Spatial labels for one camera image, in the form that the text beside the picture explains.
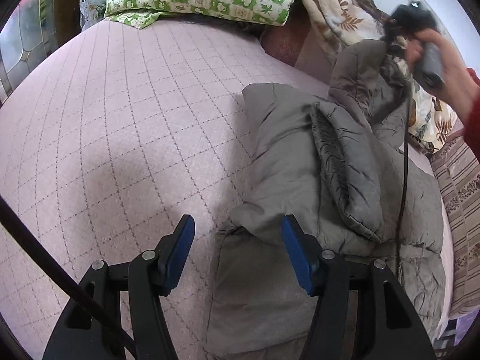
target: red object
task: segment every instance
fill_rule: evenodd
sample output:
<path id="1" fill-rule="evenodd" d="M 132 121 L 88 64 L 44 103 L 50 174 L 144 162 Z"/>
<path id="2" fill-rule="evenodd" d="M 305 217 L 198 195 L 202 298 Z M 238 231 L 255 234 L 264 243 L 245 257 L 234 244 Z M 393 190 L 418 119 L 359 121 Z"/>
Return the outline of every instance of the red object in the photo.
<path id="1" fill-rule="evenodd" d="M 468 67 L 467 71 L 472 76 L 475 83 L 480 86 L 480 79 L 477 77 L 475 71 Z M 475 157 L 480 161 L 480 94 L 475 100 L 473 110 L 469 117 L 469 122 L 465 126 L 465 143 L 475 154 Z"/>

